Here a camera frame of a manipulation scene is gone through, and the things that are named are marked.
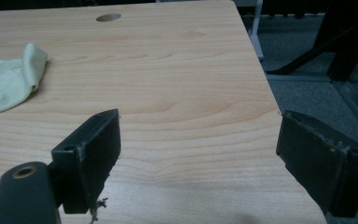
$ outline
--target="round hole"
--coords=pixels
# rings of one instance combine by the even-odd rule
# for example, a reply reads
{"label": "round hole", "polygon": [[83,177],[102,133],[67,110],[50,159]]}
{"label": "round hole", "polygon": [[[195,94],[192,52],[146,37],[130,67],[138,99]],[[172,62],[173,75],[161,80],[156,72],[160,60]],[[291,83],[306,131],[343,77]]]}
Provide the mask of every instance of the round hole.
{"label": "round hole", "polygon": [[13,178],[15,179],[22,179],[33,175],[36,172],[36,167],[34,166],[25,166],[18,169],[16,172],[13,173]]}
{"label": "round hole", "polygon": [[115,21],[120,17],[121,15],[118,13],[109,13],[98,17],[97,21]]}

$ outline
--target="table surface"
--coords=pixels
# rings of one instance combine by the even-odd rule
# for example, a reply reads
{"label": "table surface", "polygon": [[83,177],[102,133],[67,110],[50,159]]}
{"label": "table surface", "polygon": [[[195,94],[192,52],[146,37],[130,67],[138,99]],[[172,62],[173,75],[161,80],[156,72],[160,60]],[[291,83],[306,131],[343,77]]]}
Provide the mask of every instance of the table surface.
{"label": "table surface", "polygon": [[[118,13],[115,21],[96,21]],[[0,12],[0,59],[49,55],[37,92],[0,113],[0,175],[118,108],[122,152],[98,223],[325,223],[275,147],[281,116],[235,5]],[[65,215],[62,223],[90,223]]]}

